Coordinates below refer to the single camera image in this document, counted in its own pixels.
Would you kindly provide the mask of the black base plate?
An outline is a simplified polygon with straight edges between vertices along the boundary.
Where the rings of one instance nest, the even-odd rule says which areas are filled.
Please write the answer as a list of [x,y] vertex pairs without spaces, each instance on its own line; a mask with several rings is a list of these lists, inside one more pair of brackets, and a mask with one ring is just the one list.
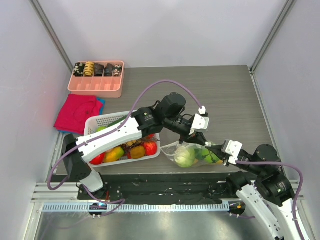
[[236,192],[253,175],[232,173],[174,174],[104,174],[102,189],[88,193],[79,178],[53,175],[52,187],[62,189],[72,183],[77,187],[77,200],[99,199],[106,202],[124,200],[127,205],[206,205],[236,200]]

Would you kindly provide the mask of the green watermelon ball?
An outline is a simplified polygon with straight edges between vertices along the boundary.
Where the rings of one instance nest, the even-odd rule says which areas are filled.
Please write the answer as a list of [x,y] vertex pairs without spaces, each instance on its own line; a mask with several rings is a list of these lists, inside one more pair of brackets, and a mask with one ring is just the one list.
[[204,161],[206,161],[209,164],[216,164],[220,161],[220,159],[211,151],[208,149],[203,149],[201,152],[201,156]]

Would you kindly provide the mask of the small green lime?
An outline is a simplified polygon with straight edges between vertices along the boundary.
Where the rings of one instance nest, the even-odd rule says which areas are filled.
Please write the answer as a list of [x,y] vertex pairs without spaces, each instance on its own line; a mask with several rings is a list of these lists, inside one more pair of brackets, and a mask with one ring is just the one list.
[[96,129],[96,132],[98,133],[98,132],[100,132],[100,131],[105,130],[106,128],[107,128],[106,126],[100,126],[100,127],[98,127],[98,128]]

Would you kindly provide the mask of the orange yellow mango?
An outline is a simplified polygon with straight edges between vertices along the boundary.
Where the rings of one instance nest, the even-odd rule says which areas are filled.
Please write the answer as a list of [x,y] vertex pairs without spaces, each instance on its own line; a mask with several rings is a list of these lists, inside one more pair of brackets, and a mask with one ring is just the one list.
[[113,163],[122,158],[125,154],[124,149],[121,146],[117,146],[112,150],[105,153],[103,163]]

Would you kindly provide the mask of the wrinkled red pomegranate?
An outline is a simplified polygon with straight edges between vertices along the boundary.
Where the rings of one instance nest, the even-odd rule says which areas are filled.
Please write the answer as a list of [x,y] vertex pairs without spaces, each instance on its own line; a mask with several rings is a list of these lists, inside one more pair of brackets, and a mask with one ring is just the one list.
[[142,144],[142,146],[145,149],[146,156],[153,156],[158,151],[157,143],[153,141],[146,141]]

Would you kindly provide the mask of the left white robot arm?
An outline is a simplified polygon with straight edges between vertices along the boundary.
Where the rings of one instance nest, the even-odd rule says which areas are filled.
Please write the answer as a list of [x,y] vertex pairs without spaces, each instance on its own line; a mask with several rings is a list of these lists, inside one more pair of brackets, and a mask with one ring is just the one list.
[[74,137],[68,134],[63,139],[62,160],[67,178],[80,182],[93,198],[100,200],[107,192],[102,177],[89,166],[89,162],[98,155],[114,149],[129,141],[139,140],[168,129],[180,136],[180,142],[205,146],[204,132],[209,126],[209,116],[205,107],[186,119],[182,115],[186,99],[172,92],[154,105],[141,107],[128,113],[119,123],[98,133]]

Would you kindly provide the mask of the pale green cabbage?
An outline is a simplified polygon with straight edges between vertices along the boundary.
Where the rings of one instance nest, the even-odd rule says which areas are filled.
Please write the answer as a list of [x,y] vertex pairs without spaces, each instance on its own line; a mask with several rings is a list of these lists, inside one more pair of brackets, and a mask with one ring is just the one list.
[[174,154],[174,161],[181,168],[190,168],[196,159],[196,153],[193,148],[179,147]]

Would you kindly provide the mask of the dark green small cucumber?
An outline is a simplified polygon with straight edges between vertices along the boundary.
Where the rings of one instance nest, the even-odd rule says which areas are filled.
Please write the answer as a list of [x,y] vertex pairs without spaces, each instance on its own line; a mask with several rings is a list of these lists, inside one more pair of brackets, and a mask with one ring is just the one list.
[[123,123],[125,123],[127,120],[126,120],[126,116],[120,118],[120,119],[117,119],[116,121],[113,121],[112,123],[110,123],[107,128],[111,128],[111,127],[115,127],[116,129],[121,126]]

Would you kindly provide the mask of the white plastic basket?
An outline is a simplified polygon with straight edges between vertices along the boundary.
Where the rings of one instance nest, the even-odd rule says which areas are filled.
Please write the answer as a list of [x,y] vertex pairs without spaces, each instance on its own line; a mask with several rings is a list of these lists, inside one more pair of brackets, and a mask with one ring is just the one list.
[[[85,123],[85,128],[84,128],[84,135],[85,136],[92,136],[93,134],[97,133],[96,130],[98,127],[101,126],[106,126],[120,118],[123,118],[128,115],[128,111],[123,111],[123,112],[117,112],[117,113],[111,113],[111,114],[105,114],[105,115],[99,115],[99,116],[94,116],[89,118],[86,123]],[[133,146],[133,147],[128,147],[126,146],[125,143],[121,144],[119,147],[122,147],[124,150],[124,155],[121,157],[119,160],[115,162],[109,162],[109,163],[102,163],[100,165],[93,165],[93,164],[88,164],[92,168],[98,168],[98,167],[107,167],[107,166],[112,166],[112,165],[119,165],[119,164],[126,164],[126,163],[133,163],[137,161],[143,161],[143,160],[148,160],[148,159],[154,159],[160,155],[160,135],[158,133],[154,135],[147,136],[143,139],[139,139],[140,143]],[[132,159],[130,156],[130,150],[134,147],[137,146],[142,146],[144,142],[156,142],[157,144],[157,153],[155,155],[150,155],[150,156],[144,156],[139,159]]]

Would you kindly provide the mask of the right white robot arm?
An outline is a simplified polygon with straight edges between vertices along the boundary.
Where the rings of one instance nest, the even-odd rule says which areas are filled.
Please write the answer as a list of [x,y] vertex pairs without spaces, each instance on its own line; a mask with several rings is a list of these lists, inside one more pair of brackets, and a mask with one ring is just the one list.
[[272,145],[262,144],[253,154],[242,146],[238,141],[226,140],[222,145],[206,147],[225,166],[239,168],[226,178],[226,193],[244,202],[272,240],[308,240],[297,209],[302,172],[297,170],[299,184],[294,190],[281,168],[295,166],[283,163]]

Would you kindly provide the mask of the brown kiwi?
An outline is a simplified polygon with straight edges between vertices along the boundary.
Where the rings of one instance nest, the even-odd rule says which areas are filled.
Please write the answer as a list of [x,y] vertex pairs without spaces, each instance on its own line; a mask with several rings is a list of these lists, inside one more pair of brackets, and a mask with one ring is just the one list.
[[130,157],[132,159],[140,159],[140,158],[143,158],[145,155],[146,155],[146,149],[142,145],[133,147],[130,150]]

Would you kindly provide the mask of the brown longan bunch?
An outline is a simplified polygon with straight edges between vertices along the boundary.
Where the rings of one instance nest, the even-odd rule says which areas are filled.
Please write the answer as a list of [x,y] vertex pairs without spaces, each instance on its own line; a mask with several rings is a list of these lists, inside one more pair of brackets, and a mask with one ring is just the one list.
[[139,144],[141,141],[140,140],[132,140],[132,141],[128,141],[126,143],[127,147],[134,147],[135,145]]

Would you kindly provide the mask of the dark brown sock roll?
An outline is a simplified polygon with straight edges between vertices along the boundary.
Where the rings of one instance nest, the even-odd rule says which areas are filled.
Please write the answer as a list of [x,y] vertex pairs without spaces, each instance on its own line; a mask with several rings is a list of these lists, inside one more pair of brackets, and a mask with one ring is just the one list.
[[99,63],[94,63],[94,76],[102,77],[104,74],[105,66]]

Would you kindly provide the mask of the pink divided tray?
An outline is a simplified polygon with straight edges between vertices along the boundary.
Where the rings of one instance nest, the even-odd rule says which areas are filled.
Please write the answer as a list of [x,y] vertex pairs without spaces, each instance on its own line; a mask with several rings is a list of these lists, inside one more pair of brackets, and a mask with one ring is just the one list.
[[97,64],[104,65],[107,64],[122,65],[122,74],[120,77],[105,77],[103,76],[93,76],[92,77],[76,77],[73,75],[73,70],[71,78],[68,84],[68,90],[72,94],[82,95],[82,96],[96,96],[98,98],[109,98],[116,99],[122,96],[123,85],[124,85],[124,76],[125,76],[125,63],[121,60],[107,60],[107,61],[78,61],[80,63],[94,62]]

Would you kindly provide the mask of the clear dotted zip bag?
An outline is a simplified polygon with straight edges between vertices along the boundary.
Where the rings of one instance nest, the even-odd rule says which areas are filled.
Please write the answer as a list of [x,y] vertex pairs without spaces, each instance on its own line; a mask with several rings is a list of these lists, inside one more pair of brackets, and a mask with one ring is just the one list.
[[193,143],[182,143],[178,141],[161,146],[164,155],[180,168],[193,168],[204,165],[222,165],[214,153],[204,146]]

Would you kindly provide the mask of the black pink floral sock roll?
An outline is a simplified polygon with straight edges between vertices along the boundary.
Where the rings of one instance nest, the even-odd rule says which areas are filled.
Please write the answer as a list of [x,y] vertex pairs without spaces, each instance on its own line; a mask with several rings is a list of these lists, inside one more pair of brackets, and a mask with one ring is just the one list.
[[113,77],[120,77],[122,75],[122,71],[123,71],[123,66],[120,64],[116,64],[113,67],[112,76]]

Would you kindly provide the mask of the red tomato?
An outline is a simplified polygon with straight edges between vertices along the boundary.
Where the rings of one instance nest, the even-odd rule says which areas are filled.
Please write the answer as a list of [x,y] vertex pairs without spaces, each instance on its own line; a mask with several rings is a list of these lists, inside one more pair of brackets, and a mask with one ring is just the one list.
[[100,165],[104,162],[105,155],[106,155],[106,153],[103,152],[103,153],[99,154],[98,156],[96,156],[95,158],[93,158],[89,163],[92,165]]

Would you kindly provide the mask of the yellow striped sock roll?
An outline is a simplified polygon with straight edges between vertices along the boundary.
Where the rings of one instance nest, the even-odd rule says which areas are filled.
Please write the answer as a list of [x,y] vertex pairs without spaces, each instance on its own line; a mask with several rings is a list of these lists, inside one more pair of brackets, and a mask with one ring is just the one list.
[[95,63],[92,61],[87,61],[84,65],[83,76],[92,77],[95,71]]

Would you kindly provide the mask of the green bell pepper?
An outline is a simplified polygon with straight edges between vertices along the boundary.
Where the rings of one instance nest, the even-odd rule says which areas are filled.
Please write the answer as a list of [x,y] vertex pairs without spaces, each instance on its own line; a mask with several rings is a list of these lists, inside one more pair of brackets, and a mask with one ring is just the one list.
[[204,148],[204,149],[199,148],[199,149],[195,150],[195,158],[198,161],[204,161],[209,154],[210,154],[210,152],[206,148]]

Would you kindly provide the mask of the black blue sock roll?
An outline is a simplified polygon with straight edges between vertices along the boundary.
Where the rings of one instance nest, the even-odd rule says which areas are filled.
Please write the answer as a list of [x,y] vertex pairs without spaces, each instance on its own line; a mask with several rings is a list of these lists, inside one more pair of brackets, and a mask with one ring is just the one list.
[[108,63],[103,70],[104,77],[112,77],[114,71],[114,66],[111,63]]

